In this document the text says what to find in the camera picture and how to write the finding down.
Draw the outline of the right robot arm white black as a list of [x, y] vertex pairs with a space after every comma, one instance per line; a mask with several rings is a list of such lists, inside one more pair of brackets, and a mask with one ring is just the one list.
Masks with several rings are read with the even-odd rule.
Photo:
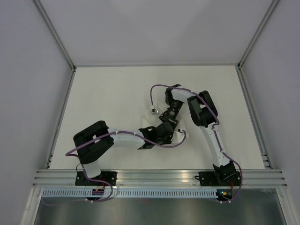
[[219, 185], [225, 185], [236, 174], [234, 162], [225, 156], [226, 151], [217, 125], [218, 111], [208, 91], [194, 93], [181, 85], [167, 87], [165, 102], [169, 106], [159, 116], [162, 122], [169, 122], [175, 128], [178, 125], [177, 116], [183, 104], [187, 104], [193, 123], [201, 129], [209, 145], [214, 168], [214, 180]]

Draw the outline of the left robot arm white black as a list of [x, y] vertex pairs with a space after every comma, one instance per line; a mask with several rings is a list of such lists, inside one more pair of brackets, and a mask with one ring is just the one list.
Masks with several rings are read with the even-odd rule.
[[156, 144], [169, 145], [175, 126], [163, 122], [157, 127], [140, 128], [129, 134], [128, 131], [117, 131], [100, 120], [73, 137], [80, 163], [86, 172], [86, 180], [93, 186], [102, 181], [98, 159], [111, 147], [129, 147], [138, 150], [152, 149]]

